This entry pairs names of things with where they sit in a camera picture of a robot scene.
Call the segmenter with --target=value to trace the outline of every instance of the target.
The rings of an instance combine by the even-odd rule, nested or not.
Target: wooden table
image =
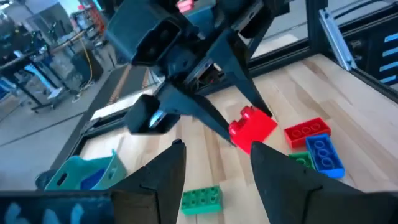
[[[343,161],[342,182],[365,192],[398,190],[398,106],[322,55],[255,79],[279,127],[264,142],[290,154],[283,129],[322,117]],[[97,111],[93,118],[121,110],[141,93]],[[208,96],[228,121],[249,102],[231,87]],[[218,214],[178,216],[177,223],[268,223],[254,184],[249,156],[192,117],[182,117],[163,136],[131,136],[119,129],[89,141],[84,159],[110,156],[116,149],[129,174],[148,163],[176,139],[187,145],[184,190],[220,185],[224,210]]]

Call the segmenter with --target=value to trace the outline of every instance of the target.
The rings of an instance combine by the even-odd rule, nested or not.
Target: blue plastic piece
[[[85,180],[80,182],[80,190],[92,189],[101,180],[101,178],[102,178],[102,176],[104,176],[104,174],[105,174],[105,170],[100,169],[95,174],[87,177]]]
[[[397,78],[397,75],[391,75],[390,77],[383,78],[382,80],[380,80],[380,82],[387,83],[387,82],[391,82],[391,81],[395,80],[396,78]]]
[[[388,35],[387,37],[384,38],[384,43],[390,42],[392,40],[398,39],[398,33]]]
[[[344,177],[343,163],[327,134],[307,137],[305,144],[311,153],[317,171],[331,178]]]
[[[392,62],[392,63],[390,63],[388,65],[381,66],[379,71],[383,72],[385,70],[388,70],[388,69],[391,69],[391,68],[394,68],[394,67],[398,67],[398,62]]]
[[[116,152],[112,153],[112,156],[88,161],[72,156],[59,168],[45,190],[106,190],[112,187],[127,174]]]

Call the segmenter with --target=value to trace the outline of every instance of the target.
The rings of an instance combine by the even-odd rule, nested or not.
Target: workbench
[[[30,54],[23,55],[11,62],[8,62],[5,65],[0,66],[0,77],[6,77],[10,82],[15,84],[18,89],[22,90],[37,106],[32,108],[32,111],[37,113],[37,109],[45,108],[51,106],[52,108],[55,107],[54,103],[42,103],[36,98],[29,90],[27,90],[23,85],[21,85],[18,79],[14,76],[15,73],[24,70],[27,65],[32,65],[43,78],[47,81],[47,84],[50,85],[51,88],[58,88],[54,82],[46,76],[45,72],[35,64],[33,60],[30,59]]]
[[[74,35],[72,38],[66,40],[64,43],[54,46],[51,48],[50,52],[51,54],[55,54],[61,50],[63,50],[65,47],[69,47],[71,44],[73,44],[74,42],[80,40],[81,38],[84,37],[85,34],[85,30],[80,31],[79,33],[77,33],[76,35]]]
[[[291,39],[283,38],[283,43]],[[260,54],[278,47],[280,42],[262,46]],[[342,182],[364,192],[398,190],[397,104],[323,55],[290,64],[254,81],[279,125],[265,144],[288,155],[293,150],[283,129],[321,117],[331,128],[331,140],[346,169]],[[146,89],[121,99],[98,110],[92,119],[125,109],[141,94],[153,91]],[[235,87],[209,95],[208,99],[228,122],[239,119],[240,110],[249,105]],[[187,146],[184,190],[220,185],[224,206],[223,212],[216,214],[186,217],[180,212],[177,223],[268,223],[249,156],[195,118],[183,116],[161,136],[132,136],[126,128],[117,129],[90,139],[80,156],[96,159],[110,156],[115,149],[128,174],[132,174],[177,138]]]

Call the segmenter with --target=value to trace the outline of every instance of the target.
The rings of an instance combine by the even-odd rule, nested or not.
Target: black metal frame
[[[325,42],[326,38],[319,38],[325,37],[318,20],[318,11],[324,7],[327,7],[327,0],[307,0],[308,38],[252,59],[249,62],[249,72],[252,77],[254,78],[259,75],[265,75],[267,72],[282,68],[288,64],[319,53],[334,60],[335,58],[333,54],[330,53],[328,49],[329,46]],[[374,29],[377,26],[383,25],[384,22],[392,18],[398,18],[396,6],[385,7],[371,14],[347,22],[340,26],[340,31],[346,40],[354,40],[355,38],[362,36],[369,29]],[[382,84],[360,68],[354,69],[351,73],[390,98],[392,101],[398,103],[397,91],[394,91],[388,86]],[[231,83],[224,79],[219,83],[214,83],[199,89],[198,93],[201,95],[209,95],[230,86]],[[129,108],[126,108],[104,118],[89,121],[83,129],[77,130],[80,131],[79,138],[75,142],[72,142],[72,139],[68,141],[69,144],[64,146],[63,151],[68,151],[69,153],[63,155],[60,154],[52,165],[52,169],[59,168],[70,156],[79,155],[88,140],[125,127],[124,115],[126,115],[128,110]],[[89,114],[89,116],[85,116],[85,119],[90,118],[91,114]]]

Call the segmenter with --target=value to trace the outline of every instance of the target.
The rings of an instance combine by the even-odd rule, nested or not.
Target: laboratory floor
[[[338,14],[362,2],[365,0],[330,1],[329,8],[334,14]],[[387,3],[377,2],[340,18],[338,23],[352,20],[385,5]],[[273,22],[264,41],[276,39],[287,32],[298,39],[307,36],[305,0],[291,2],[290,8],[291,13],[280,16]],[[110,62],[102,66],[104,74],[101,80],[84,92],[76,103],[72,103],[72,96],[68,96],[55,110],[43,110],[39,114],[23,107],[5,110],[7,116],[0,119],[0,190],[34,190],[36,176],[48,170],[58,155],[65,153],[64,145],[70,145],[77,138],[78,133],[74,130],[84,125],[81,122],[84,116],[87,117],[87,114],[112,100],[114,89],[126,67],[109,72],[112,68]],[[125,81],[128,85],[121,90],[120,97],[142,87],[145,69],[132,68],[128,72]]]

